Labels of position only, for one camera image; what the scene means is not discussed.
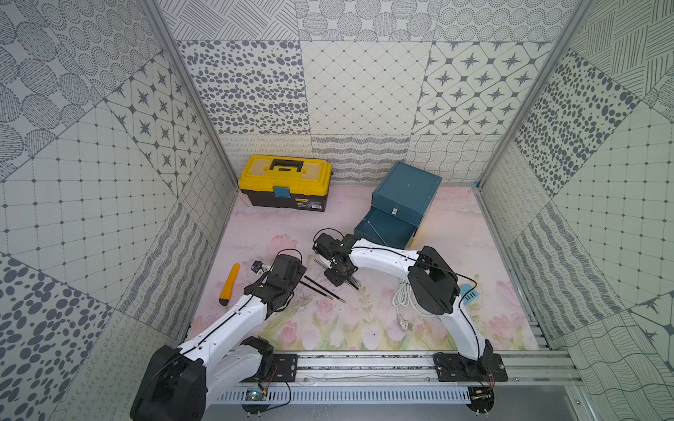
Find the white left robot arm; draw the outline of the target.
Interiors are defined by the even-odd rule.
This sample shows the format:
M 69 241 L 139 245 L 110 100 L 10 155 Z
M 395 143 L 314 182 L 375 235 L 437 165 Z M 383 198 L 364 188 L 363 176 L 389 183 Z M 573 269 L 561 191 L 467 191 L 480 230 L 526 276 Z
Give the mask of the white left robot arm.
M 256 261 L 258 279 L 221 318 L 178 347 L 163 346 L 151 357 L 133 400 L 133 420 L 200 420 L 226 391 L 254 383 L 257 400 L 272 382 L 291 382 L 297 356 L 274 354 L 252 331 L 290 303 L 306 272 L 298 257 L 279 254 L 271 265 Z

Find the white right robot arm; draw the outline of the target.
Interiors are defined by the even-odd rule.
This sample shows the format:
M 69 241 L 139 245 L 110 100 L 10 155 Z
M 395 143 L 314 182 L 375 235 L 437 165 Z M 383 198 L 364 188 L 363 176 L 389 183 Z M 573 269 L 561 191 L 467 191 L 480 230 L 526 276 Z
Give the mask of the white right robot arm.
M 493 357 L 493 346 L 474 326 L 461 297 L 459 274 L 433 247 L 402 250 L 347 235 L 337 240 L 320 233 L 313 241 L 315 254 L 328 262 L 324 276 L 340 286 L 360 269 L 372 269 L 409 283 L 417 304 L 442 321 L 453 338 L 460 359 L 483 374 Z

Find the teal drawer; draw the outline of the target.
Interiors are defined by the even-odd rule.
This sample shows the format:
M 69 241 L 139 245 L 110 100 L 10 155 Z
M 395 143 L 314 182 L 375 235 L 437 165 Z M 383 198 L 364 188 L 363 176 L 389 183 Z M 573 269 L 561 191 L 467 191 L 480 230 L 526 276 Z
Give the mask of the teal drawer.
M 371 207 L 354 229 L 354 235 L 377 245 L 406 249 L 417 231 L 417 226 Z

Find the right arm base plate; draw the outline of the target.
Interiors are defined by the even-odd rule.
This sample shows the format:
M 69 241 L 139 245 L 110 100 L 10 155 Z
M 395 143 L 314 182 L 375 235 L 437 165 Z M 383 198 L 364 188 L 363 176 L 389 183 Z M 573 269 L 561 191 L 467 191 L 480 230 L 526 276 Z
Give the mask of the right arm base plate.
M 508 375 L 499 354 L 472 361 L 456 353 L 433 355 L 439 382 L 507 382 Z

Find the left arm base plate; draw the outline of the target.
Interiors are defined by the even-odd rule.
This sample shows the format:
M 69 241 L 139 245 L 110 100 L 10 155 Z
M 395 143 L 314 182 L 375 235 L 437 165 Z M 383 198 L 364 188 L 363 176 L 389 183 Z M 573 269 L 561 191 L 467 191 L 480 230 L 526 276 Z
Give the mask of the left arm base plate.
M 297 354 L 268 353 L 262 357 L 258 382 L 295 382 L 298 371 Z

